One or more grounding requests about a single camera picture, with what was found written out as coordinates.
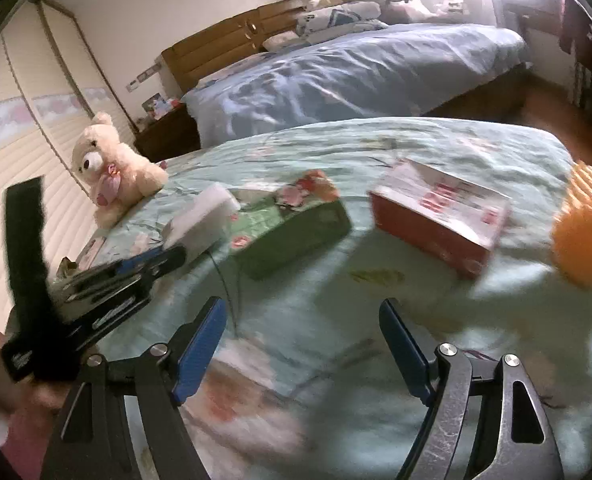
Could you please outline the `green floral carton box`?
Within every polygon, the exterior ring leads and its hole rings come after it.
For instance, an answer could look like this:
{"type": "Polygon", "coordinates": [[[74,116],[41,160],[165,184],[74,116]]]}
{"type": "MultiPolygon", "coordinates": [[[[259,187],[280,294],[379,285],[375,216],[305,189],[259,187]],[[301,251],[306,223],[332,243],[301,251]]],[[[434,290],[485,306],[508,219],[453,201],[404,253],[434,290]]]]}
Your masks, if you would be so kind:
{"type": "Polygon", "coordinates": [[[336,185],[323,170],[308,170],[233,214],[231,255],[249,278],[262,280],[350,230],[336,185]]]}

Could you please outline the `white patterned pillow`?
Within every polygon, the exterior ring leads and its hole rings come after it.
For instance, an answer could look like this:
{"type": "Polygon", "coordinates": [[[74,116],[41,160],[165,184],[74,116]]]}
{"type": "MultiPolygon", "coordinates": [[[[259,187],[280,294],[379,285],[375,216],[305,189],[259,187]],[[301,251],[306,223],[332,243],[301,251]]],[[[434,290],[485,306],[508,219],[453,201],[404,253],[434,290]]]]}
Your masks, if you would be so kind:
{"type": "Polygon", "coordinates": [[[297,18],[296,34],[305,38],[321,30],[341,25],[348,25],[368,20],[377,20],[381,16],[381,6],[375,1],[353,1],[327,6],[326,8],[307,11],[297,18]]]}

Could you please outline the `teal floral bed quilt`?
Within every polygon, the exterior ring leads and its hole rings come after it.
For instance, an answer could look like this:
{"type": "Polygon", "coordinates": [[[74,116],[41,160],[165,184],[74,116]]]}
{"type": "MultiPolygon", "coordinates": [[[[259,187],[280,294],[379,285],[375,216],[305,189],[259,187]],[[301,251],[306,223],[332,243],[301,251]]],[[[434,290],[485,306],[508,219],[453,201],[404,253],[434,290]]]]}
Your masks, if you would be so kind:
{"type": "Polygon", "coordinates": [[[207,298],[227,329],[182,416],[216,479],[391,479],[425,416],[378,327],[396,298],[433,337],[482,358],[519,356],[545,405],[569,479],[592,469],[592,289],[554,266],[550,228],[572,159],[550,133],[455,119],[329,122],[171,159],[165,188],[108,234],[99,262],[156,246],[212,183],[274,188],[309,170],[337,186],[351,231],[262,281],[227,243],[159,280],[147,306],[100,342],[138,356],[192,321],[207,298]],[[369,189],[409,158],[506,195],[510,215],[480,278],[374,226],[369,189]]]}

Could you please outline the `blue bed duvet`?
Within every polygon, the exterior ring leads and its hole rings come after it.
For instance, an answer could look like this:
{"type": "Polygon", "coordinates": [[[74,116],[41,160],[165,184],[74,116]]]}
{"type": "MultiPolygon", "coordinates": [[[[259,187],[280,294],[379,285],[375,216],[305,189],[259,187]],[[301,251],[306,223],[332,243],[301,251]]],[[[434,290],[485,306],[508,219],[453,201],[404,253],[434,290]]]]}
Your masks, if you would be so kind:
{"type": "Polygon", "coordinates": [[[529,60],[507,28],[393,25],[264,55],[182,101],[211,148],[318,122],[421,116],[529,60]]]}

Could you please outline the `dark wooden nightstand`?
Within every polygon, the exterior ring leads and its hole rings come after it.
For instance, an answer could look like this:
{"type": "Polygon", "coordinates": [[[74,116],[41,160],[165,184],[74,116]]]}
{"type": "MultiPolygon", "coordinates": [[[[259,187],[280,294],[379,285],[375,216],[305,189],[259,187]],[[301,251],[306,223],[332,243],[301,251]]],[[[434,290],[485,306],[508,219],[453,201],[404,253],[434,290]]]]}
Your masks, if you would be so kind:
{"type": "Polygon", "coordinates": [[[200,138],[195,119],[181,103],[139,133],[134,146],[151,162],[198,151],[200,138]]]}

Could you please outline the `hanging dark coat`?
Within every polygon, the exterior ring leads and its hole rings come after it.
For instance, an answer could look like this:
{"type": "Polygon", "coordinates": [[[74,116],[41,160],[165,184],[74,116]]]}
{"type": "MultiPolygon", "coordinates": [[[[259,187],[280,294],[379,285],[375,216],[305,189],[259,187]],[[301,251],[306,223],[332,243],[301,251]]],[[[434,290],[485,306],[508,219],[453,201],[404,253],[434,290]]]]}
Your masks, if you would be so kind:
{"type": "Polygon", "coordinates": [[[576,0],[562,2],[558,44],[592,71],[592,19],[576,0]]]}

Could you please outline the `red white carton box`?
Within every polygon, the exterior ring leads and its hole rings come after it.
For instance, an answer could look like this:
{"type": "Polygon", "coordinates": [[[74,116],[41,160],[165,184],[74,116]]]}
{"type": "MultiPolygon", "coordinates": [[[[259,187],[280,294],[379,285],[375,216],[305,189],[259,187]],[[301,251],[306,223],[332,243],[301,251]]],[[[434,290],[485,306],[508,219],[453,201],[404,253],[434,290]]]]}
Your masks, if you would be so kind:
{"type": "Polygon", "coordinates": [[[510,198],[404,159],[369,190],[378,229],[478,278],[510,214],[510,198]]]}

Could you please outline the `white tissue pack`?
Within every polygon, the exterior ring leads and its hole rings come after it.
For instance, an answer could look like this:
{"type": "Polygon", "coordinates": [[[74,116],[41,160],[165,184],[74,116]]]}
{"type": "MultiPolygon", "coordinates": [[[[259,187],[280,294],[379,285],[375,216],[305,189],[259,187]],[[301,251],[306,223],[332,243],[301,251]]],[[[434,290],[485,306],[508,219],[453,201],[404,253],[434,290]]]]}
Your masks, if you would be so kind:
{"type": "Polygon", "coordinates": [[[226,234],[231,218],[241,205],[222,184],[214,183],[196,195],[162,230],[162,247],[180,245],[192,262],[226,234]]]}

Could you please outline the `cream teddy bear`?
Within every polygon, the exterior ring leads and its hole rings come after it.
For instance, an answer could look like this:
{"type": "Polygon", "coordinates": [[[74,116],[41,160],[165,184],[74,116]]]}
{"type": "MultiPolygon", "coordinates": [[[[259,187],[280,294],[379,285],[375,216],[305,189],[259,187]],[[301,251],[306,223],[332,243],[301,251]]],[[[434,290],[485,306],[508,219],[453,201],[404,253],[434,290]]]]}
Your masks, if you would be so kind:
{"type": "Polygon", "coordinates": [[[94,218],[110,229],[143,198],[168,182],[165,168],[133,151],[120,140],[110,114],[98,112],[72,149],[72,170],[90,188],[94,218]]]}

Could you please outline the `orange foam fruit net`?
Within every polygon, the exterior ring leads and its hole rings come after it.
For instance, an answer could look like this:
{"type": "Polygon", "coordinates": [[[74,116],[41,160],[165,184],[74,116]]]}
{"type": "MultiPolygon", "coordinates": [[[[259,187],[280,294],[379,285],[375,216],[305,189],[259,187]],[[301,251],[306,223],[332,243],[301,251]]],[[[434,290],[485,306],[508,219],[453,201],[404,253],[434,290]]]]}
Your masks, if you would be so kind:
{"type": "Polygon", "coordinates": [[[554,261],[561,273],[592,287],[592,166],[576,162],[552,229],[554,261]]]}

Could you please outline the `wooden headboard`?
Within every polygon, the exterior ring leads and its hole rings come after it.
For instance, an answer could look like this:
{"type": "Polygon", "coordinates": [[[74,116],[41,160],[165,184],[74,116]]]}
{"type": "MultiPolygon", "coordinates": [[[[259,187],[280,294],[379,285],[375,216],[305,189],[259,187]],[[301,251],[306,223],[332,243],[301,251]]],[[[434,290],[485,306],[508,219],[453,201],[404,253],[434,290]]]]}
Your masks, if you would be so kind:
{"type": "Polygon", "coordinates": [[[304,1],[282,0],[226,18],[163,50],[162,59],[188,92],[200,79],[259,53],[268,38],[294,30],[304,1]]]}

